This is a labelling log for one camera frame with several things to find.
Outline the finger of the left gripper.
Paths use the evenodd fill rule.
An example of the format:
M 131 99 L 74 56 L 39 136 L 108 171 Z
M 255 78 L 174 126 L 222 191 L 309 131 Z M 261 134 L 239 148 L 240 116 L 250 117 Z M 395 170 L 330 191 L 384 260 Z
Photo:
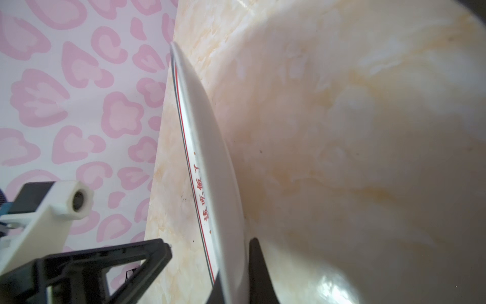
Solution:
M 36 265 L 34 303 L 137 303 L 172 259 L 162 239 L 49 255 Z M 109 271 L 140 262 L 140 266 L 114 292 Z

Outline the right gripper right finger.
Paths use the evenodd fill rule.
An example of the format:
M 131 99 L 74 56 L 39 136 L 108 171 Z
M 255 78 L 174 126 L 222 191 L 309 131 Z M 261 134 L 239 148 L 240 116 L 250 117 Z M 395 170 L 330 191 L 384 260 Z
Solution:
M 249 302 L 279 304 L 258 238 L 249 242 Z

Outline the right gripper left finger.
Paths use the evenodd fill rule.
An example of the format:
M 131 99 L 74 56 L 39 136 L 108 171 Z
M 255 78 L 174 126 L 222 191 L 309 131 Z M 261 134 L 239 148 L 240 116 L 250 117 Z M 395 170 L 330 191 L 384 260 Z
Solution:
M 206 304 L 225 304 L 224 295 L 220 281 L 215 281 L 210 296 L 208 297 Z

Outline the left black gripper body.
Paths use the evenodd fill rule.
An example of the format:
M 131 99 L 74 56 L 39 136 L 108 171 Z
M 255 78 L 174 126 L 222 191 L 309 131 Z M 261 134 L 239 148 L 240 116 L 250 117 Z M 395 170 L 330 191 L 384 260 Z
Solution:
M 6 303 L 47 303 L 45 258 L 37 258 L 1 276 Z

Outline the small orange sunburst plate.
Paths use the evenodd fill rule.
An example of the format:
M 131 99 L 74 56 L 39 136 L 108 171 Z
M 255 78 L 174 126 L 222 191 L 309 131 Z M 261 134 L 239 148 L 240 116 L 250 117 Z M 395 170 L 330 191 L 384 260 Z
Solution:
M 210 100 L 177 43 L 170 47 L 176 105 L 212 282 L 225 303 L 249 303 L 248 249 L 234 167 Z

